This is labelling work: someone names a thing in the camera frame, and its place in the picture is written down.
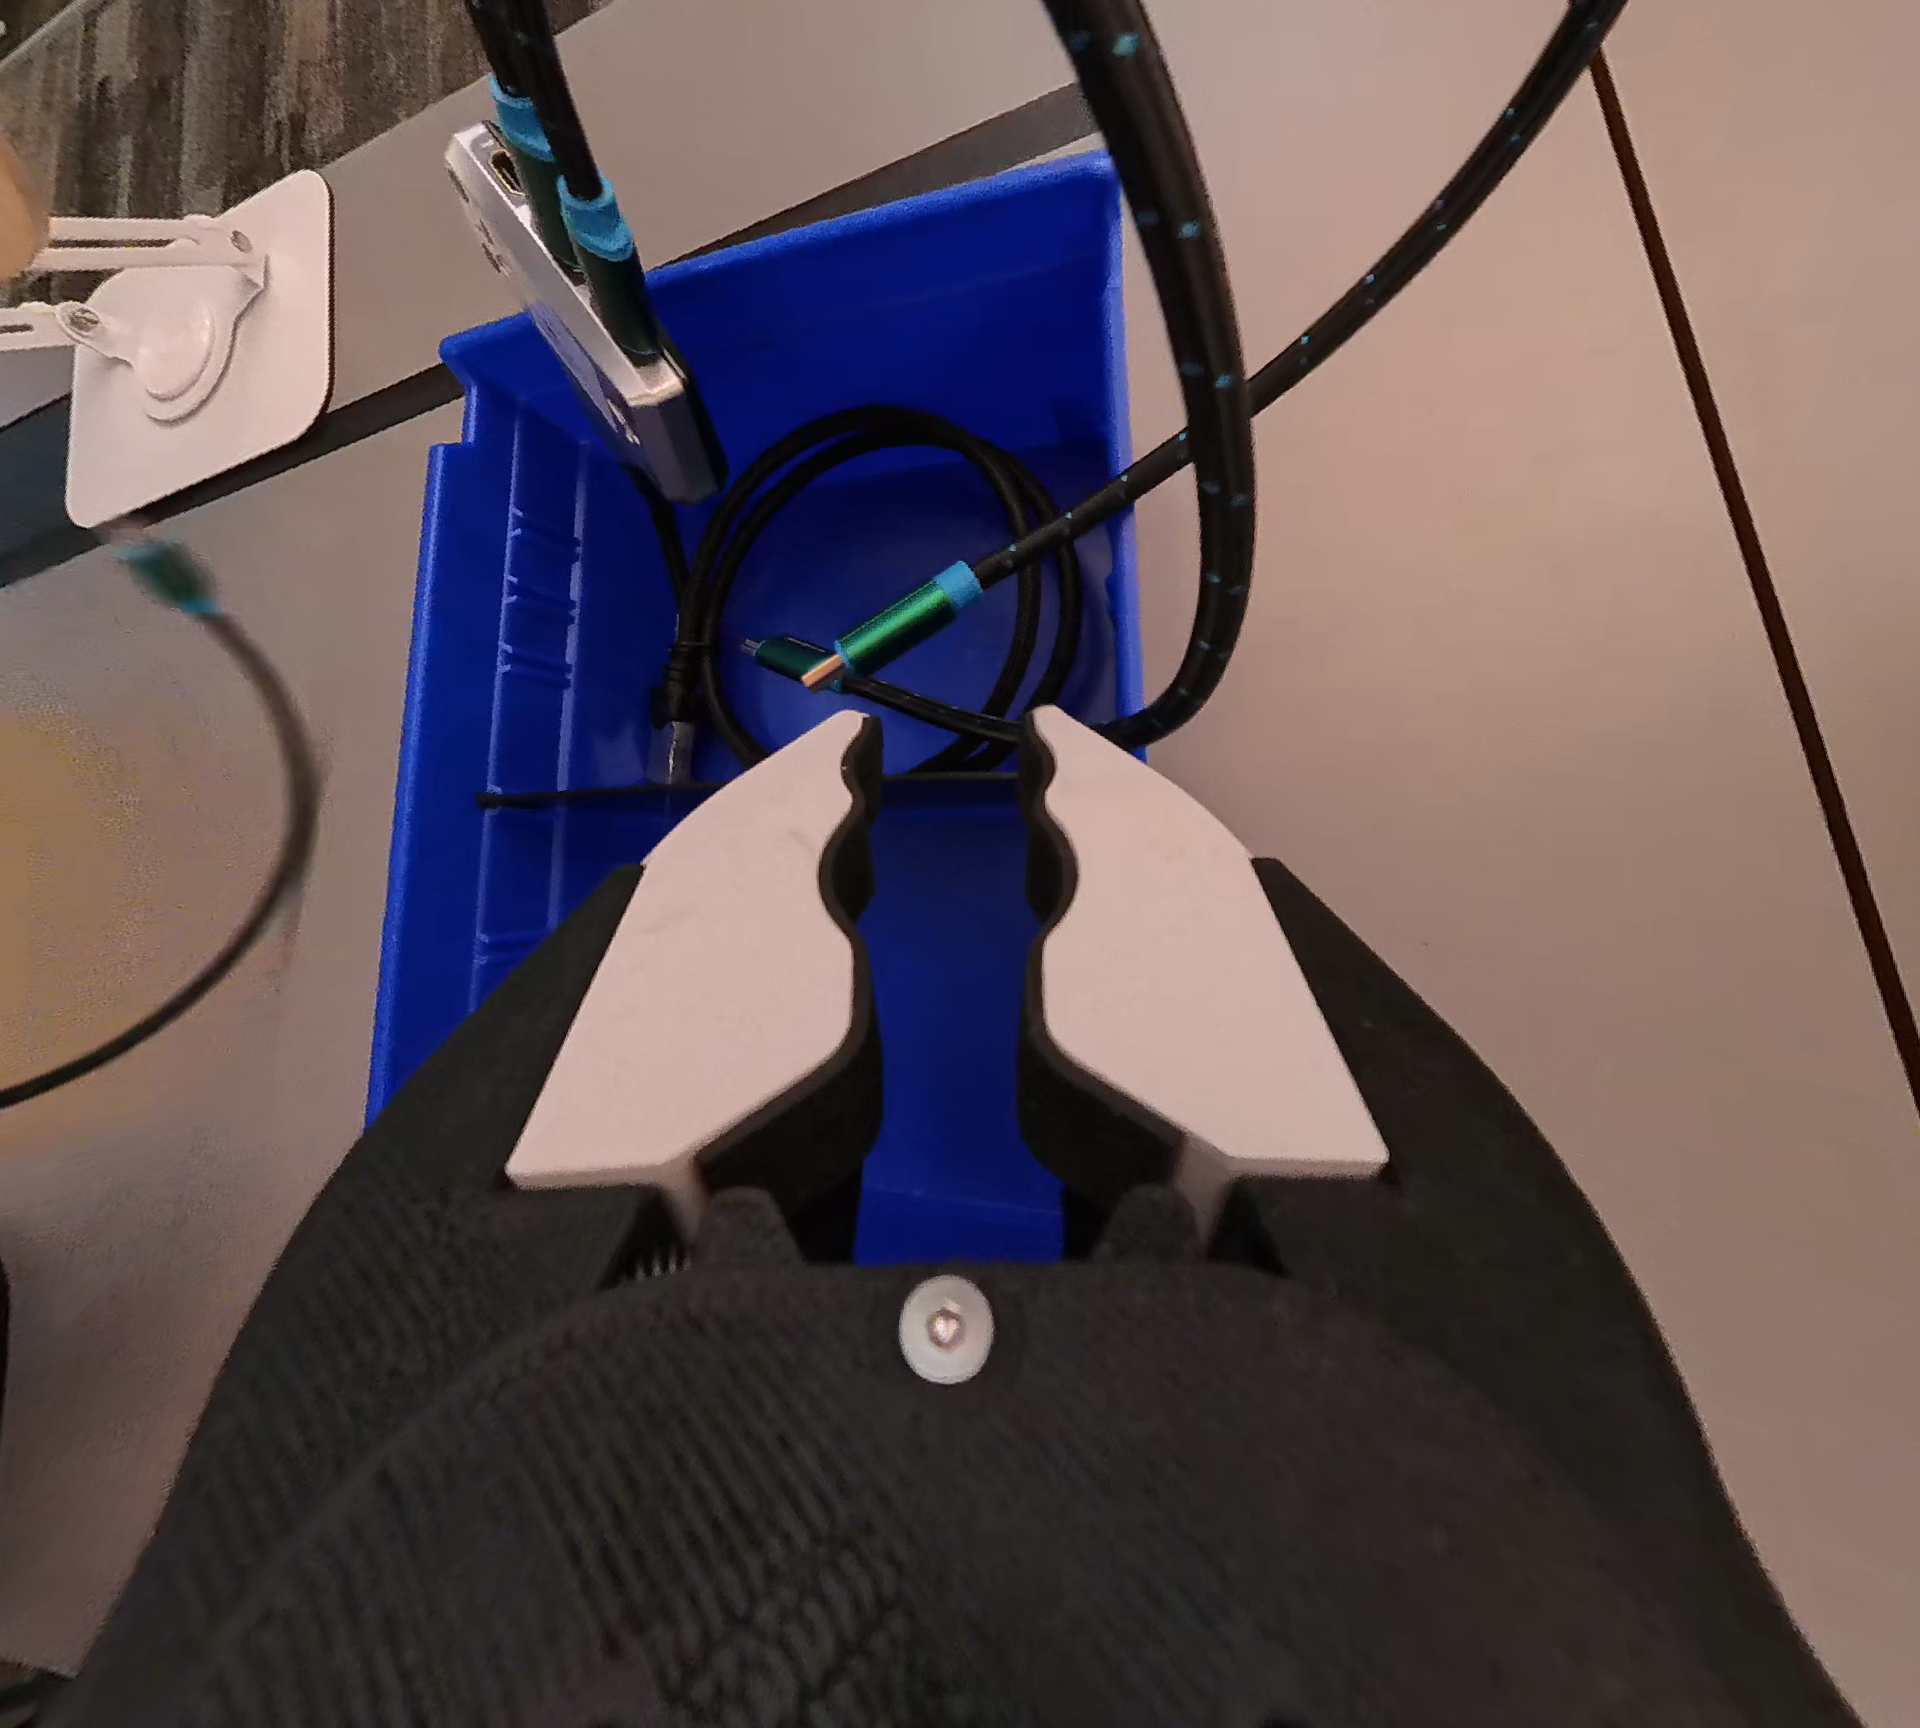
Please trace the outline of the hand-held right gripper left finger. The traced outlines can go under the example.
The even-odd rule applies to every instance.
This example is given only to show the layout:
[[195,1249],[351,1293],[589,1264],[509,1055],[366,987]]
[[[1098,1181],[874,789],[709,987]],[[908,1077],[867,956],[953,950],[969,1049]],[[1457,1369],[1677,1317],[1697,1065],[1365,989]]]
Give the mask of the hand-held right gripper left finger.
[[651,1189],[683,1243],[720,1194],[758,1191],[805,1261],[851,1261],[883,1117],[859,932],[882,771],[880,721],[835,713],[648,852],[505,1158],[512,1189]]

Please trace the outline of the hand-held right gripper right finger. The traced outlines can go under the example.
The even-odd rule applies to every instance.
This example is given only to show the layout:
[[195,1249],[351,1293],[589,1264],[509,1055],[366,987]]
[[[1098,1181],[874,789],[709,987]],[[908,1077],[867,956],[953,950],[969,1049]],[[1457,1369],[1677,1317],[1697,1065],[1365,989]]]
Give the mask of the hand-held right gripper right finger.
[[1055,707],[1021,721],[1018,797],[1018,1122],[1064,1258],[1140,1191],[1210,1241],[1237,1189],[1377,1183],[1377,1120],[1237,837]]

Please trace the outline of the blue plastic bin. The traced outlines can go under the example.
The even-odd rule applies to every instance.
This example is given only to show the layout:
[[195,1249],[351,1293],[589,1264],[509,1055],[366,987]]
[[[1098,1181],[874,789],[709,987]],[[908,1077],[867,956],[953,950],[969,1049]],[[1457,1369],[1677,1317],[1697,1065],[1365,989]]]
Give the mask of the blue plastic bin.
[[[1134,444],[1123,221],[1110,160],[1061,156],[687,256],[651,290],[734,475],[807,423],[898,407],[1005,453],[1069,511]],[[740,772],[703,730],[687,787],[648,782],[667,570],[543,337],[514,316],[442,356],[464,426],[425,475],[367,1117],[604,877]],[[713,654],[742,727],[775,751],[824,710],[743,638],[837,637],[1011,536],[987,480],[935,446],[824,475],[768,524],[721,609]],[[856,1261],[1054,1263],[1059,1185],[1018,1120],[1035,932],[1018,764],[923,777],[941,738],[880,721],[859,928],[883,1102]]]

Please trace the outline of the silver hdmi switch hub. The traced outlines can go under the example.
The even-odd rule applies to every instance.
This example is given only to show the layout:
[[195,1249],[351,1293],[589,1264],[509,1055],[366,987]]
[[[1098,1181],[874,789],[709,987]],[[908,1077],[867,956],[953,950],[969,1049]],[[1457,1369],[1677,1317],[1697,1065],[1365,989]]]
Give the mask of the silver hdmi switch hub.
[[628,314],[606,323],[597,290],[618,265],[555,259],[557,187],[490,123],[453,132],[443,169],[485,262],[557,359],[612,450],[674,507],[713,497],[727,464],[672,349],[640,356]]

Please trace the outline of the white display stand base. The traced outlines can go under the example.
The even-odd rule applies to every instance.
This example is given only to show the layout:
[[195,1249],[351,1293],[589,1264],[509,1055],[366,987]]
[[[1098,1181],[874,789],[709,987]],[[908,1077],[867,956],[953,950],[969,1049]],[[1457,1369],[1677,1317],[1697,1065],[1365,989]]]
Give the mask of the white display stand base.
[[332,391],[334,215],[294,173],[212,215],[58,216],[4,148],[2,276],[94,276],[4,308],[4,354],[66,350],[64,513],[103,533],[294,446]]

